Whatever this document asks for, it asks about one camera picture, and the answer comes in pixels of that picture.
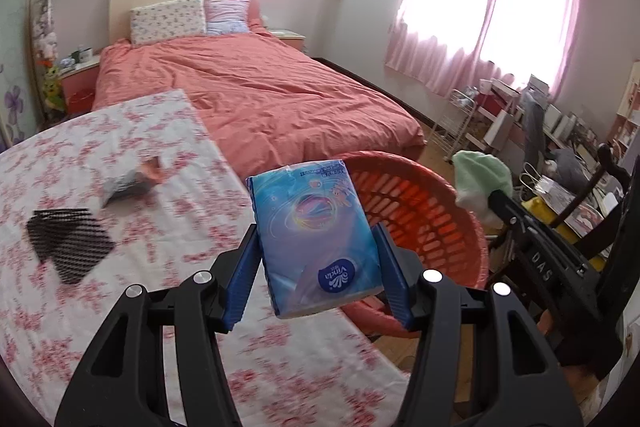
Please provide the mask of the person's right hand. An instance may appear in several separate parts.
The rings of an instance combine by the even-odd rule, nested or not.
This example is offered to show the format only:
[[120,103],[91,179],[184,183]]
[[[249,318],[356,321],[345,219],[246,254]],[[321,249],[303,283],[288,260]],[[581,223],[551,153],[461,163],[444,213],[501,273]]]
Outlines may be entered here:
[[537,322],[537,329],[544,336],[544,339],[547,340],[549,345],[552,345],[553,334],[554,334],[554,320],[550,310],[544,310],[539,317]]

